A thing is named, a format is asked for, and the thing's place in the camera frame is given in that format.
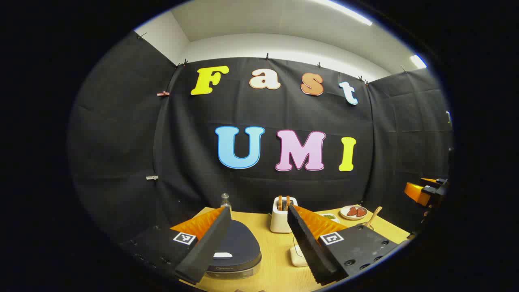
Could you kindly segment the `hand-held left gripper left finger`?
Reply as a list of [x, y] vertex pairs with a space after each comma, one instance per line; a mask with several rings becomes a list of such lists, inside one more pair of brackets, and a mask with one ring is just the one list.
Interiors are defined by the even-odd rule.
[[122, 249], [164, 278], [197, 284], [230, 222], [231, 209], [224, 206], [174, 227], [152, 227], [122, 242]]

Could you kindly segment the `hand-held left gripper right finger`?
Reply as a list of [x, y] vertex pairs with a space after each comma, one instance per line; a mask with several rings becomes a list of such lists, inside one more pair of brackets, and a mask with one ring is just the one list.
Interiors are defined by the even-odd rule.
[[346, 227], [296, 205], [288, 207], [287, 222], [315, 281], [322, 286], [353, 279], [400, 248], [365, 224]]

